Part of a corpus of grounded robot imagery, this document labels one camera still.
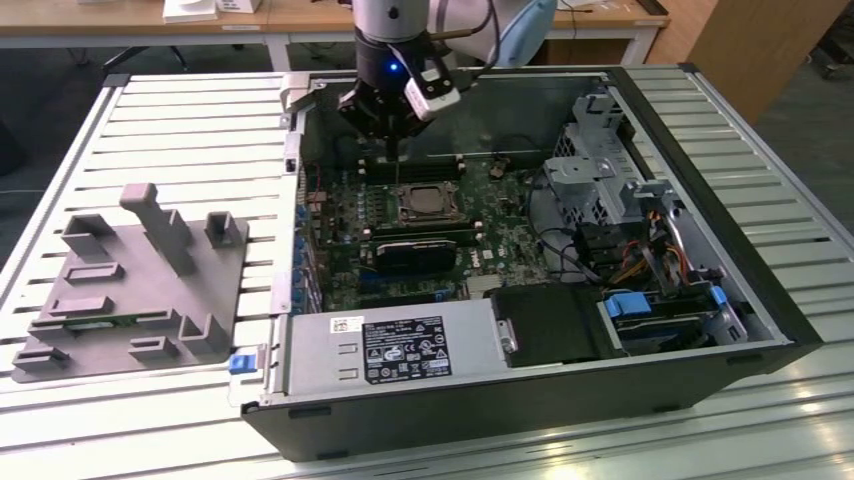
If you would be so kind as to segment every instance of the warning label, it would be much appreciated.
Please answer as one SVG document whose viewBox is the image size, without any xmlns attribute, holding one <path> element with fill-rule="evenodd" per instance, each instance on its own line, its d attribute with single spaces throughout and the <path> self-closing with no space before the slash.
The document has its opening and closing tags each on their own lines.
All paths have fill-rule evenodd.
<svg viewBox="0 0 854 480">
<path fill-rule="evenodd" d="M 365 323 L 364 371 L 369 384 L 450 375 L 441 317 Z"/>
</svg>

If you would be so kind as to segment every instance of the table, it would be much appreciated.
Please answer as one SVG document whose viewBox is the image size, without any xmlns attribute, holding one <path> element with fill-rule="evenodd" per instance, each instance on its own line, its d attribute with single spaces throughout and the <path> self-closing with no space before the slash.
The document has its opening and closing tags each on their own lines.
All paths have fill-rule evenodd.
<svg viewBox="0 0 854 480">
<path fill-rule="evenodd" d="M 218 13 L 218 19 L 162 23 L 162 0 L 0 2 L 0 48 L 133 47 L 264 43 L 272 2 L 256 13 Z"/>
<path fill-rule="evenodd" d="M 574 15 L 557 12 L 548 38 L 629 39 L 623 63 L 643 63 L 667 17 L 651 16 L 635 0 Z M 352 14 L 332 0 L 264 0 L 253 14 L 218 13 L 213 21 L 162 23 L 162 0 L 0 2 L 0 48 L 130 47 L 265 44 L 273 71 L 289 71 L 286 45 L 350 42 Z"/>
<path fill-rule="evenodd" d="M 665 16 L 649 15 L 635 0 L 582 7 L 590 13 L 557 11 L 550 40 L 628 39 L 620 63 L 641 64 Z M 292 43 L 352 42 L 352 14 L 330 1 L 273 0 L 266 23 L 266 47 L 274 71 L 290 71 L 286 46 Z"/>
<path fill-rule="evenodd" d="M 15 384 L 10 360 L 66 252 L 55 231 L 71 212 L 134 221 L 110 206 L 126 181 L 157 182 L 163 206 L 186 220 L 209 210 L 248 218 L 233 345 L 269 336 L 281 75 L 131 77 L 102 89 L 0 273 L 0 471 L 55 479 L 843 478 L 854 239 L 701 75 L 669 66 L 628 73 L 828 345 L 688 410 L 302 465 L 240 421 L 241 394 L 256 387 L 229 378 L 224 363 Z"/>
</svg>

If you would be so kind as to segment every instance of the gray plastic part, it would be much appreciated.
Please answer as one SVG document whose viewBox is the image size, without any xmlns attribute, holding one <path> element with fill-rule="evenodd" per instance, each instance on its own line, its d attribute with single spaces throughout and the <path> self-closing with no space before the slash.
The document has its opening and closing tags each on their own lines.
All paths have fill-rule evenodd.
<svg viewBox="0 0 854 480">
<path fill-rule="evenodd" d="M 157 205 L 157 187 L 153 183 L 131 183 L 123 186 L 118 205 L 138 218 L 153 247 L 162 254 L 174 273 L 186 275 L 196 270 L 186 252 L 189 230 L 176 210 L 162 211 Z"/>
<path fill-rule="evenodd" d="M 145 330 L 159 330 L 162 328 L 178 328 L 181 324 L 181 314 L 174 310 L 163 312 L 161 315 L 151 317 L 137 318 L 137 325 L 141 325 Z"/>
<path fill-rule="evenodd" d="M 204 318 L 201 326 L 189 316 L 184 316 L 177 340 L 196 355 L 216 352 L 230 346 L 230 338 L 225 335 L 213 315 Z"/>
<path fill-rule="evenodd" d="M 97 215 L 70 219 L 67 235 L 90 235 L 81 241 L 86 258 L 71 248 L 13 361 L 17 382 L 204 365 L 228 358 L 248 222 L 224 212 L 214 214 L 222 234 L 236 235 L 236 241 L 218 242 L 214 249 L 205 231 L 209 220 L 184 223 L 177 212 L 162 212 L 153 201 L 153 186 L 129 191 L 130 208 L 142 212 L 143 223 L 153 222 L 159 234 L 146 235 L 150 231 L 142 225 L 109 227 Z M 154 239 L 162 237 L 165 243 L 154 248 L 159 241 Z M 180 276 L 162 255 L 162 248 L 173 247 L 180 247 L 194 266 Z M 95 250 L 102 254 L 94 256 L 105 254 L 107 262 L 90 261 Z M 86 271 L 94 274 L 79 274 Z M 77 281 L 79 275 L 85 281 Z M 173 355 L 139 353 L 145 356 L 139 361 L 130 340 L 150 337 L 165 338 L 162 345 L 170 347 L 163 346 L 163 351 Z"/>
<path fill-rule="evenodd" d="M 11 363 L 26 373 L 55 373 L 67 366 L 69 355 L 55 347 L 23 348 Z"/>
<path fill-rule="evenodd" d="M 83 263 L 99 263 L 109 261 L 109 255 L 98 240 L 114 234 L 99 215 L 77 215 L 67 222 L 61 238 Z"/>
<path fill-rule="evenodd" d="M 65 325 L 37 325 L 34 322 L 26 329 L 26 333 L 41 340 L 43 343 L 50 343 L 54 340 L 71 340 L 74 337 L 73 332 L 65 328 Z"/>
<path fill-rule="evenodd" d="M 226 248 L 238 245 L 240 229 L 234 223 L 234 219 L 228 212 L 210 212 L 204 226 L 204 234 L 210 241 L 210 247 Z"/>
<path fill-rule="evenodd" d="M 91 263 L 69 268 L 65 281 L 71 284 L 114 279 L 123 275 L 121 265 L 115 262 Z"/>
<path fill-rule="evenodd" d="M 91 315 L 93 313 L 109 313 L 113 303 L 109 297 L 57 298 L 47 303 L 46 314 L 51 317 L 71 317 Z"/>
<path fill-rule="evenodd" d="M 165 336 L 133 338 L 127 353 L 139 362 L 150 362 L 177 356 L 177 348 Z"/>
</svg>

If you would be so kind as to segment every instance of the metal slatted table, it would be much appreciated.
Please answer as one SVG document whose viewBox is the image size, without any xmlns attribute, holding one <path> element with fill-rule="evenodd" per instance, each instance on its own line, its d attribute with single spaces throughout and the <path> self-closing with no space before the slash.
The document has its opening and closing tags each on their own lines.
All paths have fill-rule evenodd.
<svg viewBox="0 0 854 480">
<path fill-rule="evenodd" d="M 3 478 L 849 478 L 854 241 L 700 75 L 628 70 L 827 345 L 692 409 L 294 465 L 238 418 L 225 365 L 18 385 L 11 357 L 66 251 L 71 213 L 109 222 L 127 181 L 186 220 L 250 223 L 234 346 L 266 341 L 282 168 L 277 74 L 133 77 L 105 88 L 0 275 Z M 652 171 L 661 169 L 641 139 Z"/>
</svg>

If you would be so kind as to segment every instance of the red wire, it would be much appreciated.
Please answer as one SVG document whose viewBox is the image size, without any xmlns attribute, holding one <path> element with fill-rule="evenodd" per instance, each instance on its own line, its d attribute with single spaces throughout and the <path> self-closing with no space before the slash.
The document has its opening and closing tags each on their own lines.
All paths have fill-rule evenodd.
<svg viewBox="0 0 854 480">
<path fill-rule="evenodd" d="M 625 268 L 625 263 L 628 262 L 628 250 L 631 249 L 632 245 L 636 245 L 639 242 L 637 240 L 632 240 L 631 242 L 628 242 L 625 244 L 625 248 L 623 248 L 623 266 L 621 268 Z"/>
</svg>

